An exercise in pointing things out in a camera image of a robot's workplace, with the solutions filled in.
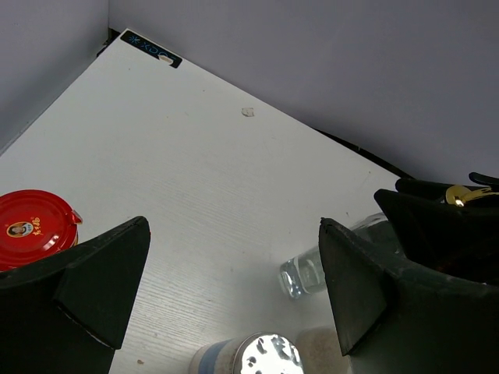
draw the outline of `red lid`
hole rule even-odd
[[[71,247],[80,216],[53,193],[25,189],[0,197],[0,271]]]

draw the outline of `clear glass bottle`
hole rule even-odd
[[[387,245],[394,253],[401,253],[398,239],[383,213],[373,214],[350,228],[368,242]],[[293,257],[281,265],[279,280],[284,293],[291,298],[301,298],[326,289],[326,281],[319,247]]]

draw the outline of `gray wall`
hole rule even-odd
[[[2,0],[0,154],[91,63],[107,30],[107,0]]]
[[[111,0],[130,27],[420,178],[499,175],[495,0]]]

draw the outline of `blue label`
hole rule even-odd
[[[197,370],[197,374],[214,374],[215,362],[217,361],[218,354],[229,341],[230,340],[226,340],[222,341],[221,343],[213,344],[207,349],[206,352],[204,352],[204,355],[200,361],[200,366]]]
[[[132,31],[126,31],[122,35],[121,40],[137,49],[140,49],[142,52],[146,52],[149,56],[168,62],[172,68],[178,68],[180,62],[182,62],[181,57],[172,54],[170,51],[167,51],[154,43],[151,43],[149,40],[144,39]]]

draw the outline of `white table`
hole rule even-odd
[[[82,241],[150,221],[118,374],[182,373],[206,343],[332,324],[327,294],[288,300],[278,266],[316,245],[321,217],[379,211],[374,192],[397,179],[198,66],[121,40],[0,156],[0,175],[0,194],[67,200]]]

